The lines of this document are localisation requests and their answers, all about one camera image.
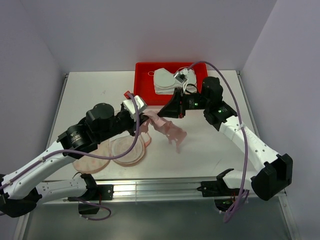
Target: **crumpled pink cloth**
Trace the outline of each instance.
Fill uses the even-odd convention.
[[[149,119],[140,126],[139,134],[147,133],[149,130],[148,125],[151,124],[156,131],[164,134],[168,138],[169,144],[172,144],[172,141],[174,141],[175,150],[177,153],[180,153],[179,146],[187,136],[187,132],[174,125],[172,121],[159,117],[155,111],[147,111],[143,114],[148,116]]]

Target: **gray wall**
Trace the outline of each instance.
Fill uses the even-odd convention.
[[[241,70],[276,0],[21,0],[68,71],[208,60]]]
[[[294,160],[289,202],[304,239],[319,239],[320,1],[279,0],[242,72],[263,140]]]
[[[0,173],[22,167],[45,149],[63,75],[18,0],[0,7]],[[17,218],[0,217],[1,239]]]

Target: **purple hose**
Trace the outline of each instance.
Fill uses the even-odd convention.
[[[88,157],[91,157],[91,158],[104,159],[104,160],[119,159],[119,158],[127,155],[134,148],[134,146],[136,145],[138,137],[139,137],[139,132],[140,132],[140,119],[139,119],[138,105],[136,103],[135,97],[131,93],[128,93],[128,96],[132,100],[132,103],[133,103],[133,106],[134,106],[134,110],[135,110],[135,113],[136,113],[136,129],[135,129],[135,136],[134,136],[132,145],[129,147],[129,149],[127,151],[125,151],[122,154],[119,154],[118,156],[98,156],[98,155],[94,155],[94,154],[83,152],[83,151],[69,150],[69,149],[53,151],[53,152],[49,153],[48,155],[44,156],[41,160],[36,161],[32,165],[28,166],[25,170],[23,170],[22,172],[20,172],[16,176],[14,176],[12,179],[10,179],[10,182],[13,183],[14,181],[16,181],[17,179],[22,177],[24,174],[29,172],[31,169],[33,169],[37,165],[41,164],[42,160],[46,160],[46,159],[48,159],[48,158],[50,158],[50,157],[52,157],[54,155],[57,155],[57,154],[62,154],[62,153],[79,154],[79,155],[88,156]],[[6,188],[9,185],[10,185],[9,183],[3,184],[2,186],[0,186],[0,190]]]
[[[90,205],[90,206],[94,206],[94,207],[105,209],[105,210],[109,211],[109,214],[107,216],[105,216],[105,217],[102,217],[102,218],[92,218],[92,217],[81,215],[81,217],[84,218],[84,219],[88,219],[90,221],[102,221],[102,220],[108,219],[111,216],[111,210],[110,210],[110,208],[108,208],[106,206],[103,206],[103,205],[100,205],[100,204],[95,204],[95,203],[88,202],[88,201],[84,201],[79,197],[71,197],[71,199],[77,200],[79,202],[82,202],[82,203]]]
[[[213,64],[211,64],[210,62],[207,61],[197,61],[192,63],[189,67],[188,70],[192,69],[195,65],[200,64],[200,63],[205,63],[208,64],[209,66],[211,66],[214,70],[216,70],[216,72],[221,76],[222,80],[224,81],[226,87],[228,88],[232,99],[234,101],[235,104],[235,108],[236,108],[236,113],[238,115],[238,119],[239,119],[239,125],[242,125],[242,118],[241,118],[241,114],[240,114],[240,109],[239,109],[239,105],[238,102],[236,100],[236,97],[230,87],[230,85],[228,84],[226,78],[224,77],[224,75],[218,70],[218,68],[216,68]],[[224,223],[228,223],[231,218],[233,217],[233,215],[235,214],[235,212],[237,211],[237,209],[239,207],[241,207],[240,201],[243,198],[243,196],[246,194],[245,199],[247,199],[249,191],[244,191],[244,187],[245,187],[245,180],[246,180],[246,173],[247,173],[247,165],[248,165],[248,140],[247,140],[247,136],[246,136],[246,132],[244,130],[243,127],[241,127],[241,131],[243,134],[243,139],[244,139],[244,163],[243,163],[243,171],[242,171],[242,179],[241,179],[241,184],[240,184],[240,190],[239,190],[239,196],[236,199],[236,201],[229,207],[229,209],[225,212],[224,218],[223,218],[223,222]]]

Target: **purple cable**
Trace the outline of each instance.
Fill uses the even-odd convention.
[[[108,208],[106,206],[103,206],[103,205],[100,205],[100,204],[95,204],[95,203],[88,202],[88,201],[84,201],[79,197],[71,197],[71,199],[77,200],[79,202],[82,202],[82,203],[90,205],[90,206],[94,206],[94,207],[105,209],[105,210],[109,211],[109,214],[107,216],[105,216],[105,217],[102,217],[102,218],[92,218],[92,217],[81,215],[81,217],[84,218],[84,219],[88,219],[90,221],[102,221],[102,220],[108,219],[111,216],[111,210],[110,210],[110,208]]]
[[[242,118],[241,118],[241,114],[240,114],[240,109],[239,109],[239,105],[238,102],[236,100],[236,97],[230,87],[230,85],[228,84],[226,78],[224,77],[224,75],[219,71],[218,68],[216,68],[213,64],[211,64],[210,62],[207,61],[196,61],[194,63],[192,63],[189,67],[188,70],[192,69],[195,65],[200,64],[200,63],[205,63],[208,64],[209,66],[211,66],[214,70],[216,70],[216,72],[221,76],[222,80],[224,81],[226,87],[228,88],[232,99],[234,101],[235,104],[235,108],[236,108],[236,113],[238,115],[238,119],[239,119],[239,125],[242,125]],[[236,199],[236,201],[229,207],[229,209],[225,212],[224,218],[223,218],[223,222],[224,223],[228,223],[231,218],[234,216],[235,212],[237,211],[237,209],[239,207],[241,207],[242,205],[240,204],[241,199],[243,198],[243,196],[246,194],[246,198],[248,197],[249,191],[244,191],[244,187],[245,187],[245,180],[246,180],[246,173],[247,173],[247,165],[248,165],[248,139],[246,136],[246,132],[244,130],[243,127],[241,127],[241,131],[243,134],[243,139],[244,139],[244,163],[243,163],[243,171],[242,171],[242,179],[241,179],[241,184],[240,184],[240,190],[239,193],[240,195],[238,196],[238,198]]]
[[[83,152],[83,151],[69,150],[69,149],[62,149],[62,150],[53,151],[53,152],[49,153],[48,155],[44,156],[41,160],[36,161],[32,165],[28,166],[25,170],[23,170],[22,172],[20,172],[16,176],[14,176],[12,179],[10,179],[10,182],[13,183],[17,179],[19,179],[21,176],[23,176],[24,174],[29,172],[31,169],[33,169],[37,165],[41,164],[43,162],[42,160],[46,160],[46,159],[48,159],[48,158],[50,158],[50,157],[52,157],[54,155],[57,155],[57,154],[62,154],[62,153],[79,154],[79,155],[88,156],[88,157],[96,158],[96,159],[103,159],[103,160],[119,159],[119,158],[127,155],[134,148],[134,146],[136,145],[136,143],[138,141],[138,137],[139,137],[139,132],[140,132],[140,119],[139,119],[138,105],[136,103],[135,97],[131,93],[128,93],[128,96],[132,100],[132,103],[133,103],[133,106],[134,106],[134,110],[135,110],[135,113],[136,113],[136,129],[135,129],[135,135],[134,135],[134,139],[133,139],[132,145],[129,147],[129,149],[127,151],[125,151],[124,153],[119,154],[118,156],[98,156],[98,155],[94,155],[94,154]],[[0,186],[0,190],[8,187],[9,185],[10,185],[9,183],[5,183],[4,185]]]

